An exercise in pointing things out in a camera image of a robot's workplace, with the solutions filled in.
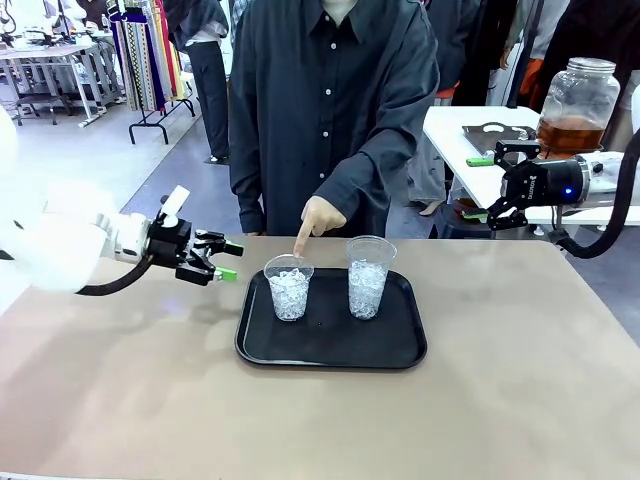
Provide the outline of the person's left hand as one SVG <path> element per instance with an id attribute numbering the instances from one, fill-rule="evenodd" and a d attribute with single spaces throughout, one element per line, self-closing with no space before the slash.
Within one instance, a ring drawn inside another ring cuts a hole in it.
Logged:
<path id="1" fill-rule="evenodd" d="M 321 237 L 325 233 L 342 228 L 346 217 L 330 202 L 320 196 L 312 196 L 306 203 L 301 215 L 301 227 L 293 248 L 293 255 L 302 257 L 308 240 Z"/>

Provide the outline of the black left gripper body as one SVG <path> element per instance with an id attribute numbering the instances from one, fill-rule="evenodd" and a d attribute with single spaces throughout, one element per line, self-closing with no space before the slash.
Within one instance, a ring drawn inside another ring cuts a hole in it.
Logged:
<path id="1" fill-rule="evenodd" d="M 154 220 L 148 230 L 147 254 L 156 266 L 176 269 L 189 253 L 192 223 L 178 219 L 172 227 Z"/>

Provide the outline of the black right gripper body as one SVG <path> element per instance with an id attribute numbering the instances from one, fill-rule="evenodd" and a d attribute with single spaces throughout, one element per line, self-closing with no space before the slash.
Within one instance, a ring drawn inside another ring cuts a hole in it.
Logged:
<path id="1" fill-rule="evenodd" d="M 507 205 L 576 205 L 588 184 L 588 173 L 576 158 L 552 161 L 501 161 L 501 198 Z"/>

